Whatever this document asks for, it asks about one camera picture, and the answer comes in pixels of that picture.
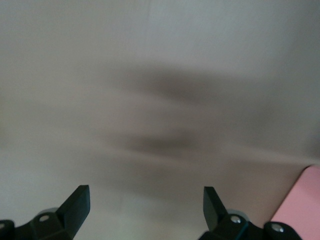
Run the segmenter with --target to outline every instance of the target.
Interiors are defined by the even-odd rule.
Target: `pink object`
[[[320,166],[306,168],[273,216],[303,240],[320,240]]]

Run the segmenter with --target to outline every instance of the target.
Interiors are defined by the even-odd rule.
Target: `silver rounded metal part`
[[[234,222],[235,224],[240,224],[241,223],[240,217],[238,217],[236,215],[232,215],[231,216],[231,221]]]
[[[49,219],[48,215],[43,215],[42,217],[39,218],[39,222],[44,222],[47,221]]]
[[[271,225],[271,228],[273,230],[275,230],[276,232],[279,232],[279,233],[283,233],[285,231],[284,228],[281,225],[277,224],[277,223],[273,223]]]

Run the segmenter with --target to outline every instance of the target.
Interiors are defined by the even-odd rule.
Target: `silver screw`
[[[43,215],[42,217],[39,218],[39,222],[44,222],[47,221],[49,219],[48,215]]]
[[[271,225],[272,229],[279,232],[279,233],[283,233],[285,230],[282,226],[280,226],[279,224],[273,223]]]
[[[236,215],[231,216],[231,221],[234,222],[235,224],[241,223],[240,217],[238,217]]]

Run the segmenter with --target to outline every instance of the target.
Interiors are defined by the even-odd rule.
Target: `screw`
[[[240,217],[238,217],[236,215],[231,216],[231,221],[234,222],[235,224],[241,223]]]
[[[44,222],[47,221],[49,219],[48,215],[43,215],[42,217],[39,218],[39,222]]]
[[[273,223],[273,224],[271,225],[271,228],[272,228],[273,230],[279,232],[279,233],[283,233],[283,232],[285,231],[284,228],[283,228],[281,225],[276,224],[276,223]]]

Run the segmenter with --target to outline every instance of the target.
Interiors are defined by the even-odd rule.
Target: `reflective surface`
[[[317,1],[1,1],[0,209],[89,184],[76,239],[197,239],[203,186],[262,226],[319,163]]]

